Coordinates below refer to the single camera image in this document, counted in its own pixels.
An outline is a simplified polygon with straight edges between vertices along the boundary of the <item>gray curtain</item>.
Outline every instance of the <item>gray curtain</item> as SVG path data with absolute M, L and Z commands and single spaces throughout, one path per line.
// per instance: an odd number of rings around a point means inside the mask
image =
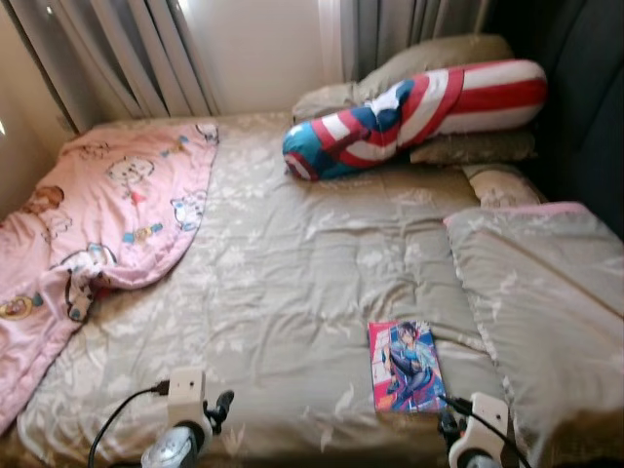
M 345 80 L 360 80 L 401 50 L 437 37 L 481 32 L 492 0 L 343 0 Z
M 79 131 L 115 119 L 218 112 L 177 2 L 9 3 Z

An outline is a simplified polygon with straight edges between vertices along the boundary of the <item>book cover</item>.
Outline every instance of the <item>book cover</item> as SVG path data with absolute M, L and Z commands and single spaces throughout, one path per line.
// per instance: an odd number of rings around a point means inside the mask
M 436 412 L 446 395 L 436 348 L 425 322 L 369 323 L 370 366 L 377 411 Z

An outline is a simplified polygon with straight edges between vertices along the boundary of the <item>mattress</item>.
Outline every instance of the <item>mattress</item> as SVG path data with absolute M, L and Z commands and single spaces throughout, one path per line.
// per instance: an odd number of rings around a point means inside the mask
M 288 114 L 216 121 L 190 249 L 158 284 L 94 306 L 3 437 L 0 459 L 84 464 L 127 396 L 176 367 L 201 366 L 209 401 L 236 393 L 201 466 L 445 466 L 435 416 L 375 413 L 366 326 L 429 321 L 450 393 L 504 398 L 442 224 L 478 205 L 466 177 L 393 164 L 296 180 L 281 154 Z M 140 458 L 166 420 L 165 398 L 136 399 L 101 441 L 102 465 Z

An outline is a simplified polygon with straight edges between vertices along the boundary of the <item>dark headboard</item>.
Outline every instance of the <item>dark headboard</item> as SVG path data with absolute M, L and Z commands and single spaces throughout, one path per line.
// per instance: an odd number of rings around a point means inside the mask
M 489 26 L 549 79 L 540 157 L 523 170 L 551 201 L 582 202 L 620 238 L 623 24 L 622 0 L 498 0 Z

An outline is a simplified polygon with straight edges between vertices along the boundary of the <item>folded blanket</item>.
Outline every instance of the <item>folded blanket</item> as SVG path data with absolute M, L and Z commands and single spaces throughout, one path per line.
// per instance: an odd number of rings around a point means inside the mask
M 417 74 L 361 107 L 294 126 L 284 159 L 300 178 L 343 176 L 435 135 L 518 128 L 539 112 L 546 92 L 544 71 L 528 60 Z
M 624 247 L 578 204 L 445 221 L 532 466 L 624 457 Z
M 162 278 L 199 227 L 216 127 L 95 130 L 0 224 L 0 434 L 100 288 Z

